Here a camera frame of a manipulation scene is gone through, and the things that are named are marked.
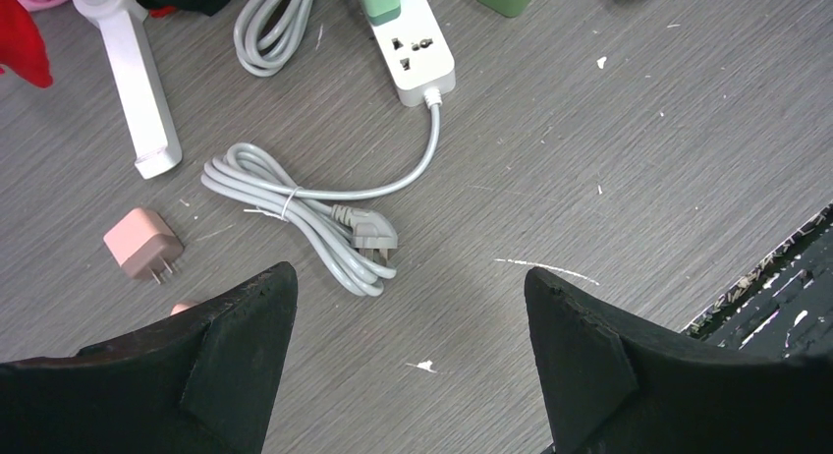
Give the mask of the green plug adapter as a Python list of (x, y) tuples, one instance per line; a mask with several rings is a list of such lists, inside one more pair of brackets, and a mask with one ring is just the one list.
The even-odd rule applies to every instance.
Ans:
[(400, 0), (359, 0), (362, 11), (373, 26), (397, 19), (401, 14)]

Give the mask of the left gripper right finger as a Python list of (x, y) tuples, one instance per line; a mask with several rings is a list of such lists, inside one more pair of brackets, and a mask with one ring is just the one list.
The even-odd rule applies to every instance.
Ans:
[(832, 358), (669, 330), (536, 267), (528, 330), (553, 453), (828, 453)]

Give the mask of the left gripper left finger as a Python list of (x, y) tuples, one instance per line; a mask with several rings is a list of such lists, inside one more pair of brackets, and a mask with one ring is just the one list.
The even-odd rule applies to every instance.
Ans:
[(295, 322), (280, 262), (66, 358), (1, 367), (5, 453), (258, 453)]

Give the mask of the white clothes rack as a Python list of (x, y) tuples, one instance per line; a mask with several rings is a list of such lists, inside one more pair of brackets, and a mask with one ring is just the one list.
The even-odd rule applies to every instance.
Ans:
[(137, 0), (73, 0), (78, 12), (101, 33), (136, 153), (145, 179), (158, 177), (182, 160), (182, 148)]

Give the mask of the pink plug adapter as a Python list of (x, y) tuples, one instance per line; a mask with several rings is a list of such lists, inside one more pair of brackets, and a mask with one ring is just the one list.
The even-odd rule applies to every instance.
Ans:
[(153, 210), (137, 207), (103, 236), (103, 243), (120, 268), (132, 279), (162, 284), (162, 274), (173, 273), (173, 262), (184, 245)]
[(176, 314), (178, 314), (178, 313), (181, 313), (181, 312), (187, 311), (187, 310), (189, 310), (189, 309), (191, 309), (191, 308), (194, 308), (194, 307), (196, 307), (196, 306), (198, 306), (198, 305), (199, 305), (199, 302), (195, 302), (195, 301), (184, 301), (184, 302), (177, 303), (177, 304), (176, 304), (176, 305), (175, 305), (175, 306), (171, 309), (171, 311), (170, 311), (169, 315), (170, 315), (170, 316), (174, 316), (174, 315), (176, 315)]

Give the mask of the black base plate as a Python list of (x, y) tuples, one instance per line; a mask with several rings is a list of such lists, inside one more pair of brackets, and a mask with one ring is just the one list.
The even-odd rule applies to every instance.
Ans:
[(682, 333), (765, 358), (832, 354), (832, 205), (815, 213)]

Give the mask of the white power strip upright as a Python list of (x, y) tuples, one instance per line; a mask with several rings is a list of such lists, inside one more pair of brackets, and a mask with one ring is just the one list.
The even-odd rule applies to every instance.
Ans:
[(400, 101), (437, 111), (456, 86), (455, 59), (428, 0), (400, 0), (400, 16), (369, 23)]

